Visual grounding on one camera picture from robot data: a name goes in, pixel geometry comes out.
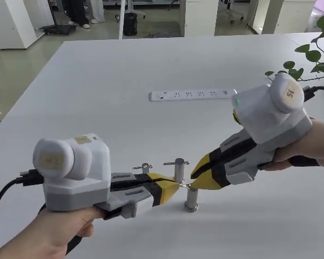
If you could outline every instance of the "label sticker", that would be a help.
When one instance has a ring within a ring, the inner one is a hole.
[[[75,137],[75,141],[80,145],[86,144],[86,143],[91,143],[91,140],[87,136]]]
[[[59,153],[41,152],[39,155],[38,165],[42,169],[62,170],[64,155]]]
[[[286,105],[292,106],[295,103],[296,95],[298,94],[299,87],[293,82],[289,82],[282,99]]]

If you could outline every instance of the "electrical outlet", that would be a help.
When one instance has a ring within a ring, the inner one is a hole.
[[[237,92],[234,89],[203,89],[184,91],[151,92],[150,101],[181,101],[181,100],[207,100],[229,99]]]

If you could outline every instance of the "metal rod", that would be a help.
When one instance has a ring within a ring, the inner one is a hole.
[[[119,39],[123,39],[124,19],[125,19],[125,5],[126,5],[126,0],[121,0],[120,23],[119,23]]]
[[[150,166],[148,163],[142,164],[141,170],[143,171],[143,174],[148,174],[151,167],[152,166]]]
[[[198,189],[189,188],[187,190],[187,199],[185,201],[185,209],[188,212],[195,212],[198,209]]]
[[[174,179],[178,183],[182,183],[184,181],[184,168],[185,160],[182,158],[176,158],[174,168]]]

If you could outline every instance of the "table surface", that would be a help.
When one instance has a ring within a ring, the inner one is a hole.
[[[40,138],[97,133],[113,172],[148,162],[199,159],[240,130],[229,100],[150,102],[157,90],[235,88],[267,83],[264,72],[294,60],[315,34],[65,42],[0,124],[0,190],[32,168]],[[324,120],[324,93],[306,104]],[[186,190],[130,220],[97,221],[92,238],[68,258],[324,258],[324,168],[258,174],[220,191],[200,191],[199,210],[183,209]],[[42,186],[14,187],[0,204],[0,246],[42,205]]]

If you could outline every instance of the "wrist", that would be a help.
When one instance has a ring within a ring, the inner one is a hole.
[[[59,250],[30,226],[0,248],[0,259],[51,259],[57,254]]]

